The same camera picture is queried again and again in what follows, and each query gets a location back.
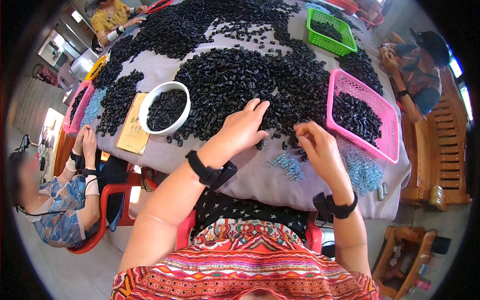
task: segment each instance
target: white bowl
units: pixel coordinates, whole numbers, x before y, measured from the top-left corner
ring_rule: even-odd
[[[152,105],[153,101],[155,100],[155,96],[161,94],[162,92],[170,91],[170,90],[183,90],[187,95],[187,104],[185,105],[185,109],[183,113],[180,115],[180,118],[176,120],[170,127],[165,128],[164,130],[160,131],[151,131],[150,128],[147,126],[147,117],[148,117],[148,109]],[[180,128],[188,118],[188,114],[190,113],[190,93],[188,92],[187,87],[177,81],[169,81],[165,82],[154,88],[148,95],[145,97],[142,105],[140,106],[140,110],[138,111],[138,120],[140,122],[140,126],[143,130],[148,132],[149,134],[159,134],[159,135],[169,135],[175,133],[178,128]]]

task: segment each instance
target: yellow shirt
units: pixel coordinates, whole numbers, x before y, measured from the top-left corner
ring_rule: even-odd
[[[108,12],[101,9],[95,11],[92,18],[92,27],[95,33],[105,30],[105,33],[108,34],[127,22],[127,12],[125,11],[125,7],[127,6],[120,0],[114,0],[113,6],[115,7],[115,12]]]

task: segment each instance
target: book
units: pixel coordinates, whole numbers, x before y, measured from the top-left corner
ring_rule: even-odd
[[[115,145],[118,148],[140,155],[144,154],[150,134],[145,132],[140,126],[138,111],[147,95],[148,93],[135,95]]]

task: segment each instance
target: green plastic basket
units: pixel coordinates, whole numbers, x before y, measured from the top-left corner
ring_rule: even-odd
[[[332,38],[324,36],[310,27],[311,20],[317,21],[319,23],[329,23],[333,26],[339,33],[342,35],[342,43],[335,41]],[[313,8],[308,9],[307,17],[307,29],[310,31],[308,35],[308,40],[319,47],[327,49],[330,52],[344,56],[350,52],[357,52],[357,44],[353,39],[352,31],[350,26],[336,17],[333,17],[327,13],[318,11]]]

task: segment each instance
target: red basket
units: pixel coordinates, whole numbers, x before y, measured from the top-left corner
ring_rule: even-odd
[[[349,0],[327,0],[333,5],[339,6],[344,9],[344,13],[346,14],[354,14],[360,10],[358,6],[350,2]]]
[[[75,111],[72,121],[70,121],[70,112],[72,111],[72,105],[75,101],[75,98],[77,98],[78,93],[81,92],[84,88],[87,88],[87,90],[85,91],[84,96],[82,97],[82,100],[80,100],[80,103],[78,104],[77,110]],[[63,118],[62,126],[66,134],[75,133],[80,130],[80,123],[84,118],[85,109],[87,108],[88,103],[90,102],[90,99],[92,98],[94,91],[95,91],[95,88],[93,87],[91,80],[85,80],[78,87],[77,91],[75,92],[75,96],[73,97],[73,101],[70,103],[67,113]]]
[[[355,98],[367,102],[373,112],[382,119],[383,125],[380,127],[382,138],[375,140],[379,149],[335,123],[332,117],[334,94],[338,95],[340,92],[349,93]],[[384,158],[392,164],[398,162],[400,132],[395,108],[366,84],[342,69],[333,69],[330,75],[326,126],[372,155]]]
[[[163,2],[166,2],[164,5],[162,6],[159,6],[155,9],[153,9],[157,4],[160,4],[160,3],[163,3]],[[148,8],[147,8],[147,11],[145,13],[153,13],[153,12],[156,12],[156,11],[159,11],[161,10],[162,8],[165,8],[167,6],[169,6],[170,4],[172,4],[173,0],[160,0],[160,1],[157,1],[155,2],[154,4],[150,5]]]

